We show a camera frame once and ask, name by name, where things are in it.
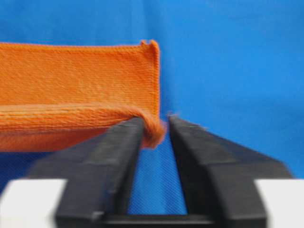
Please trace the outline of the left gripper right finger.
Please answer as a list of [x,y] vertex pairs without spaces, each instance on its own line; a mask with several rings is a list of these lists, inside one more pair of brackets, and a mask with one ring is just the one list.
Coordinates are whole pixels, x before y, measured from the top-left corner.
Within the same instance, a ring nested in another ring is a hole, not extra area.
[[266,223],[255,180],[292,179],[280,161],[169,117],[169,133],[187,211],[218,223]]

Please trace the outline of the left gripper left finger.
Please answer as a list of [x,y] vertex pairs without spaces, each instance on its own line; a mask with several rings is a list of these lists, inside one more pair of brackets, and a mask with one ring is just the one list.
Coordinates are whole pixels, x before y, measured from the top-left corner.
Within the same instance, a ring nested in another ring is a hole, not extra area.
[[56,223],[97,223],[125,215],[144,133],[141,118],[36,161],[30,179],[65,179]]

